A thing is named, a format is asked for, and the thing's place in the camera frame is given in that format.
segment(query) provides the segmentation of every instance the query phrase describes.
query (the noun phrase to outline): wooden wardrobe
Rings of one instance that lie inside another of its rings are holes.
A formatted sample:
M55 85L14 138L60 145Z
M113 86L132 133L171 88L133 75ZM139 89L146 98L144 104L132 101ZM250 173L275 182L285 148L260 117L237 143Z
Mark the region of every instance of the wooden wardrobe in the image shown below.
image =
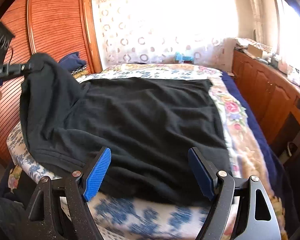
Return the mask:
M1 21L14 33L11 63L27 62L36 52L45 52L56 61L79 51L89 73L102 71L94 30L91 0L16 0ZM8 49L5 62L11 57ZM11 160L7 136L19 122L20 84L23 77L0 87L0 163Z

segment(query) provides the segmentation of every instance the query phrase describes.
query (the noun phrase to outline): white bed sheet with blue flowers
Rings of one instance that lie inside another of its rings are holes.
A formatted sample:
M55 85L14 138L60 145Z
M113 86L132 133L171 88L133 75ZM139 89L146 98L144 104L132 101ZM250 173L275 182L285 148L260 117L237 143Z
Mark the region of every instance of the white bed sheet with blue flowers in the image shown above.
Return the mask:
M92 74L80 78L79 82L91 79L129 77L184 80L210 79L213 86L217 84L221 84L222 86L223 84L220 71L187 64L116 65L100 74ZM231 170L234 176L241 177L241 169L237 160L238 152L234 147L233 139L227 128L226 109L222 104L217 104L219 99L215 93L210 93L210 96L216 103L223 123ZM241 114L245 114L243 108L241 108ZM51 179L58 178L55 174L37 163L28 152L23 140L20 123L15 126L8 136L7 145L13 162L22 167L36 183L38 183L42 176L49 176ZM236 200L232 205L228 223L229 227L231 227L231 220L233 220L237 212L237 204ZM61 205L69 217L65 198L62 198ZM137 198L115 199L100 192L88 203L88 206L105 240L195 239L210 208L178 207L169 204L152 203Z

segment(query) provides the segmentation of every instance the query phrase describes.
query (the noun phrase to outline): dark blue bed cover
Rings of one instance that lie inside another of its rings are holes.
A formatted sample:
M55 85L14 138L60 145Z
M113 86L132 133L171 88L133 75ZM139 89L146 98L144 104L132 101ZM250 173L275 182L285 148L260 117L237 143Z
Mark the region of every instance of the dark blue bed cover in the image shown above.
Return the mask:
M232 78L226 72L222 72L222 81L226 85L229 93L234 96L246 109L246 114L248 116L248 125L252 130L254 137L258 141L261 152L265 159L266 166L269 172L271 187L274 190L275 195L281 198L283 207L285 208L285 229L288 235L291 236L298 228L299 220L294 205L292 188L288 176L279 159L269 147L254 114L252 113L248 103L241 96Z

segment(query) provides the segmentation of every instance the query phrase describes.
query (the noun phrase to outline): black cable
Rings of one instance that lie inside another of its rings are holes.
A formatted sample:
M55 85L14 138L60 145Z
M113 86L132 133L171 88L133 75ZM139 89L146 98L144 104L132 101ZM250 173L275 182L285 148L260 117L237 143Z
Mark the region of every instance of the black cable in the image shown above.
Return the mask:
M11 46L11 57L10 57L10 60L9 60L9 63L8 63L8 65L10 65L10 63L11 63L11 60L12 60L12 57L13 57L13 47Z

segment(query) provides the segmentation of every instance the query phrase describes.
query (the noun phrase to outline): blue rubber pad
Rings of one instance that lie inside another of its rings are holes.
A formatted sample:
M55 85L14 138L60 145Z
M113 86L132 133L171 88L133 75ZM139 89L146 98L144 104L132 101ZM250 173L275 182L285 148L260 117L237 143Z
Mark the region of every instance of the blue rubber pad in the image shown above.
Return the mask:
M188 151L188 162L202 194L212 201L215 197L213 181L192 148Z
M85 192L83 193L83 197L86 201L89 201L98 193L110 162L111 151L109 148L106 148L86 179Z

